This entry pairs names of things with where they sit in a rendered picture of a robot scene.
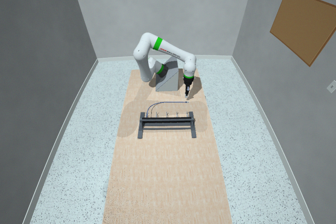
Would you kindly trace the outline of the black patch panel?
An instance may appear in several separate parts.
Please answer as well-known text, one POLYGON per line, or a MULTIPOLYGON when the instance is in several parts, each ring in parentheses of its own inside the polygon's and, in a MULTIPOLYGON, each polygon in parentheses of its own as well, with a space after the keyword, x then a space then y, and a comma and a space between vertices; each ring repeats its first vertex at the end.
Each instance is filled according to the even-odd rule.
POLYGON ((196 138, 193 112, 189 111, 189 117, 162 117, 162 118, 144 118, 145 112, 140 113, 140 122, 138 130, 138 139, 142 139, 143 130, 181 130, 191 129, 192 138, 196 138), (143 126, 191 126, 187 128, 143 128, 143 126))

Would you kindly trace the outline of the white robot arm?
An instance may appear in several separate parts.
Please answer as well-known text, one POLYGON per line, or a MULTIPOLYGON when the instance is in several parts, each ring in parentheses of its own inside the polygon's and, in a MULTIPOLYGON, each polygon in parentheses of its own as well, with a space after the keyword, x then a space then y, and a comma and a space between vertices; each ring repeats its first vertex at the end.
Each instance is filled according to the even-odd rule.
POLYGON ((161 78, 168 72, 166 64, 161 64, 159 61, 150 57, 148 53, 150 48, 169 54, 184 62, 184 81, 191 83, 194 80, 194 73, 196 70, 196 57, 194 54, 181 50, 172 44, 166 42, 160 37, 144 33, 133 52, 133 56, 140 68, 140 77, 142 81, 149 82, 152 80, 154 73, 157 73, 161 78), (151 72, 150 72, 151 70, 151 72))

